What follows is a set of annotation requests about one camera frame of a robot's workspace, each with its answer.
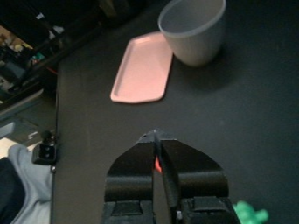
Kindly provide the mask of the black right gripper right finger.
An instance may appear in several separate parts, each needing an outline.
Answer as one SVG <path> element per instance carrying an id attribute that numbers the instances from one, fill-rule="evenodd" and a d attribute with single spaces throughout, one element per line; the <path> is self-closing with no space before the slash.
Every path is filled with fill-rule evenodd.
<path id="1" fill-rule="evenodd" d="M 153 139 L 172 224 L 240 224 L 220 165 L 159 129 Z"/>

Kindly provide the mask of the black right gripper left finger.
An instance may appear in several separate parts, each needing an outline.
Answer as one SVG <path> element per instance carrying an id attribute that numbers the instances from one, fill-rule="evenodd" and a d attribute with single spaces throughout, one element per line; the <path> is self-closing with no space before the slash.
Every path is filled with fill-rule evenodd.
<path id="1" fill-rule="evenodd" d="M 155 224 L 155 132 L 143 134 L 107 172 L 101 224 Z"/>

